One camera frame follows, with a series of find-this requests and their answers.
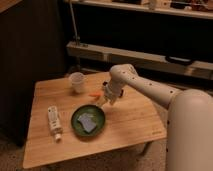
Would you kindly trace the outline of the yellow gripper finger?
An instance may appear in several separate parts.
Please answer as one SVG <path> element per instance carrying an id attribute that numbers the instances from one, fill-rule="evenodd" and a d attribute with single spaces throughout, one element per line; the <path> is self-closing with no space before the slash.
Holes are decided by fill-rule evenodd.
<path id="1" fill-rule="evenodd" d="M 106 103 L 106 99 L 99 99 L 97 101 L 97 106 L 102 107 Z"/>

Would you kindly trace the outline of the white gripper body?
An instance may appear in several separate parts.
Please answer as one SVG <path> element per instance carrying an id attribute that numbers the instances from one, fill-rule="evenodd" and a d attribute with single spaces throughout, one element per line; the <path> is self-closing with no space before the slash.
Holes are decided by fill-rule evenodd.
<path id="1" fill-rule="evenodd" d="M 123 96 L 124 85 L 118 82 L 109 81 L 103 83 L 104 97 L 105 99 L 113 105 L 118 98 Z"/>

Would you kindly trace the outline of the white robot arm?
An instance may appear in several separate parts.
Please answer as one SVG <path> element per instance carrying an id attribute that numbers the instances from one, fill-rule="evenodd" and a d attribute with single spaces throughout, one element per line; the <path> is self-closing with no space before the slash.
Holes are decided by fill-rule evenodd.
<path id="1" fill-rule="evenodd" d="M 213 97 L 140 77 L 131 64 L 114 65 L 104 101 L 114 104 L 128 85 L 168 110 L 166 171 L 213 171 Z"/>

